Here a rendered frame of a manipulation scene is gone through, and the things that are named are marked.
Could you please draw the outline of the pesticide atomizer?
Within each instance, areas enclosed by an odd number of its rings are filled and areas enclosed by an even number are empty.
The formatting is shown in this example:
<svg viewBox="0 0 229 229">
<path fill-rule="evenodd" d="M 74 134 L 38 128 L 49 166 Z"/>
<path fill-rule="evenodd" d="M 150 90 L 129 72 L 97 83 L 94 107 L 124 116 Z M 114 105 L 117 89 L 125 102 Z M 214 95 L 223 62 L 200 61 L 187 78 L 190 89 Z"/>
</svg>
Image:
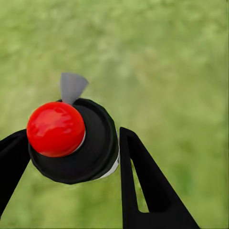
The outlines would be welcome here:
<svg viewBox="0 0 229 229">
<path fill-rule="evenodd" d="M 62 99 L 40 106 L 27 123 L 33 165 L 69 185 L 109 176 L 120 163 L 114 120 L 100 104 L 79 97 L 89 85 L 86 78 L 73 72 L 59 77 Z"/>
</svg>

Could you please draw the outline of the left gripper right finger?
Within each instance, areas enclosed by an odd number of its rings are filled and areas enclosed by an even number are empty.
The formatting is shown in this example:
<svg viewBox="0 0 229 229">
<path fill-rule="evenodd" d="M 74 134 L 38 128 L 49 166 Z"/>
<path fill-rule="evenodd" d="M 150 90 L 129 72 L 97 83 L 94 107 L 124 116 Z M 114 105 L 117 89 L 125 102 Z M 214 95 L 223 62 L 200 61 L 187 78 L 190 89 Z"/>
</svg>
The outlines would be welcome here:
<svg viewBox="0 0 229 229">
<path fill-rule="evenodd" d="M 123 229 L 200 229 L 138 135 L 120 127 Z M 140 212 L 133 161 L 149 212 Z"/>
</svg>

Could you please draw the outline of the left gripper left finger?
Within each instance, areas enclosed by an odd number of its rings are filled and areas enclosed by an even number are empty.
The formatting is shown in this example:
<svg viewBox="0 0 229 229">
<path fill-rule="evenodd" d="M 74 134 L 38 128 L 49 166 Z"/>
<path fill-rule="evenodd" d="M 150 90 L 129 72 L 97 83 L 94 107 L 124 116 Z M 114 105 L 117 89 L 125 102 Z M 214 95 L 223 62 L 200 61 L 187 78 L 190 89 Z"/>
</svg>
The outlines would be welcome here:
<svg viewBox="0 0 229 229">
<path fill-rule="evenodd" d="M 0 216 L 29 161 L 27 129 L 0 141 Z"/>
</svg>

